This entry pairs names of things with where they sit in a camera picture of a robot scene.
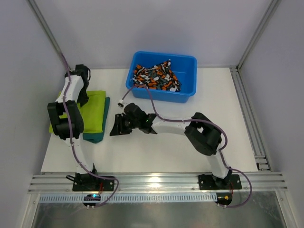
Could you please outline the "dark green shorts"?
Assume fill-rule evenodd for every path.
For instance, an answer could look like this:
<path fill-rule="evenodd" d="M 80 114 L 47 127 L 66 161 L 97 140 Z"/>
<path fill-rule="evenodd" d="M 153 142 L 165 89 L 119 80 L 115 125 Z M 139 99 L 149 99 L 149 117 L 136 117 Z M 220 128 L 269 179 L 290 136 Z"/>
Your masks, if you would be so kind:
<path fill-rule="evenodd" d="M 110 97 L 106 97 L 105 106 L 104 106 L 103 123 L 102 123 L 102 132 L 101 133 L 83 133 L 83 139 L 85 141 L 97 144 L 103 140 L 104 134 L 105 134 L 106 120 L 108 117 L 109 107 L 110 107 Z"/>

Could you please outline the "orange black patterned shorts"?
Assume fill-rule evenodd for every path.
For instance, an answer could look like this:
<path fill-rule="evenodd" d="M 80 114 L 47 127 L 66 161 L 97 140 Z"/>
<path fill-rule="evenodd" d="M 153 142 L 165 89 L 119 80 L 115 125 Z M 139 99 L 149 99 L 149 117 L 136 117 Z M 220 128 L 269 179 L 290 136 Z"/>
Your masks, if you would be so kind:
<path fill-rule="evenodd" d="M 150 68 L 137 64 L 133 70 L 132 82 L 137 88 L 170 92 L 180 92 L 182 85 L 171 69 L 170 59 Z"/>

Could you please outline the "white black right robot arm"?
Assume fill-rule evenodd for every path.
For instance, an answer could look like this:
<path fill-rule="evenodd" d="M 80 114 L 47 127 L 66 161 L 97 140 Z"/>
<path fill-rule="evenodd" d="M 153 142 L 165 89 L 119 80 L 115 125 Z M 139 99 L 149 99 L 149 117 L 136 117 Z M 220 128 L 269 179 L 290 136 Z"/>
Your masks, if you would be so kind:
<path fill-rule="evenodd" d="M 118 105 L 123 108 L 123 112 L 115 115 L 110 136 L 127 135 L 134 129 L 145 134 L 184 135 L 197 152 L 207 156 L 215 186 L 223 189 L 230 185 L 232 170 L 224 162 L 221 153 L 228 144 L 227 134 L 204 114 L 196 112 L 190 119 L 168 119 L 157 112 L 147 114 L 134 103 Z"/>

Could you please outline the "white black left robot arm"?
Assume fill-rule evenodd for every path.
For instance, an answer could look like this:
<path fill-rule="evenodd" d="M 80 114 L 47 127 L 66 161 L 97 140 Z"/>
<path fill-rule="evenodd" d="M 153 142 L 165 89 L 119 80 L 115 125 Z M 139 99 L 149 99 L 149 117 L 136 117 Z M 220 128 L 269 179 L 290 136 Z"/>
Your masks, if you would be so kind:
<path fill-rule="evenodd" d="M 47 106 L 53 134 L 68 145 L 75 159 L 75 175 L 66 176 L 73 182 L 72 191 L 94 191 L 98 185 L 92 158 L 82 148 L 84 120 L 77 106 L 83 106 L 89 100 L 86 90 L 90 73 L 90 69 L 83 64 L 68 69 L 59 97 Z"/>

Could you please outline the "lime green shorts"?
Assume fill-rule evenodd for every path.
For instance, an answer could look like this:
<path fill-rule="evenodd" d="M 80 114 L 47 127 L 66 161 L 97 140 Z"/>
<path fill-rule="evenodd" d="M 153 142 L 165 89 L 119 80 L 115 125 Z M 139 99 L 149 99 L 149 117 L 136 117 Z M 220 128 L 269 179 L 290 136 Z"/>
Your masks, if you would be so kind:
<path fill-rule="evenodd" d="M 87 91 L 88 102 L 82 107 L 77 104 L 84 121 L 84 131 L 82 133 L 102 133 L 103 119 L 105 111 L 105 91 Z"/>

